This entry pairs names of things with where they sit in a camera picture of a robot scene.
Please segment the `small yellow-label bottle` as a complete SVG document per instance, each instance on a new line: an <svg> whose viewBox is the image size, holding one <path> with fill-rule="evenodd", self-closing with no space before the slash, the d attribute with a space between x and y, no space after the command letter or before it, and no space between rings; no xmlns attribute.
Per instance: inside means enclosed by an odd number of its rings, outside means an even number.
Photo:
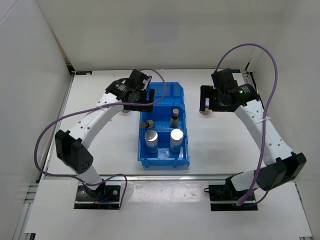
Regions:
<svg viewBox="0 0 320 240"><path fill-rule="evenodd" d="M177 128L179 125L179 110L174 108L172 110L171 118L170 118L170 128Z"/></svg>
<svg viewBox="0 0 320 240"><path fill-rule="evenodd" d="M146 120L140 123L140 128L142 129L147 129L147 128L154 128L155 127L155 122L153 120Z"/></svg>

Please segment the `silver-lid shaker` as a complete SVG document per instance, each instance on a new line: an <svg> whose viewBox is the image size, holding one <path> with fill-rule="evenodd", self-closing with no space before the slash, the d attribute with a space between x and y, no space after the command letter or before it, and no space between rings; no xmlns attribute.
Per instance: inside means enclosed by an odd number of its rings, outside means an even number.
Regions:
<svg viewBox="0 0 320 240"><path fill-rule="evenodd" d="M173 153L179 153L182 147L184 133L182 130L175 128L170 133L169 149Z"/></svg>
<svg viewBox="0 0 320 240"><path fill-rule="evenodd" d="M144 139L147 151L155 154L158 151L158 133L155 130L147 130Z"/></svg>

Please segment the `blue three-compartment plastic bin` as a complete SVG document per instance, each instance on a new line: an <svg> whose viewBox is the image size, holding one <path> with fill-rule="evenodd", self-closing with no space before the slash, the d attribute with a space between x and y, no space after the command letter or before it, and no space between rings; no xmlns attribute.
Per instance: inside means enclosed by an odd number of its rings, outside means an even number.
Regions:
<svg viewBox="0 0 320 240"><path fill-rule="evenodd" d="M171 116L174 109L179 110L177 128L183 132L179 152L170 150ZM153 121L154 127L140 128L138 132L137 160L145 168L149 167L188 167L190 158L188 154L188 133L186 125L186 110L184 103L184 89L178 82L166 83L165 97L153 106L152 112L141 112L139 122ZM158 134L156 153L147 150L145 132L155 130Z"/></svg>

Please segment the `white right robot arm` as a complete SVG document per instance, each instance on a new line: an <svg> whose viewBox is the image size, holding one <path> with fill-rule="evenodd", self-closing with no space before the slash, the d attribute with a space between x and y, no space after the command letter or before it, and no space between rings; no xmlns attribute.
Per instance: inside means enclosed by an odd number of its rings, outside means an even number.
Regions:
<svg viewBox="0 0 320 240"><path fill-rule="evenodd" d="M263 116L264 109L255 88L238 85L232 70L215 71L213 85L200 87L200 110L230 112L242 121L263 154L264 166L260 169L254 189L268 192L294 180L307 159L294 151L280 137L270 118Z"/></svg>

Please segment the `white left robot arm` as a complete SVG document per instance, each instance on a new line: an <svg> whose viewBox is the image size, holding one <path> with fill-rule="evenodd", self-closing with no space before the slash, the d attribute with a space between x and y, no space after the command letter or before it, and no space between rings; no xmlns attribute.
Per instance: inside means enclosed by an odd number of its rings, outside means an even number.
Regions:
<svg viewBox="0 0 320 240"><path fill-rule="evenodd" d="M123 109L152 110L150 103L154 96L147 99L151 79L151 76L134 69L129 77L113 81L98 101L97 110L87 113L69 130L59 130L55 134L57 157L84 181L86 194L95 201L107 197L106 184L93 167L94 158L88 149L102 128Z"/></svg>

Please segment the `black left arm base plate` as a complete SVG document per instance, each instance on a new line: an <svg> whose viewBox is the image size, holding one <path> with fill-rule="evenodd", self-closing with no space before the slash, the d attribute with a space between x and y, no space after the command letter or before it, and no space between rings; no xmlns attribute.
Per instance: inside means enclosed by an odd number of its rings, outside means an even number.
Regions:
<svg viewBox="0 0 320 240"><path fill-rule="evenodd" d="M79 184L73 208L76 210L118 210L120 206L120 192L120 184L104 184L96 190Z"/></svg>

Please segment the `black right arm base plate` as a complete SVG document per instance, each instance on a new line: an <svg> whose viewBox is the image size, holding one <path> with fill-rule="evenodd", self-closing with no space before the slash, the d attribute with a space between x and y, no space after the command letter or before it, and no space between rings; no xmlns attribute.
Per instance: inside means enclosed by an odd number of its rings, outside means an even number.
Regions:
<svg viewBox="0 0 320 240"><path fill-rule="evenodd" d="M236 202L242 197L244 192L232 193L225 184L211 184L203 190L209 194L210 210L212 212L237 212L237 211L257 211L255 194L249 195L247 200L236 206Z"/></svg>

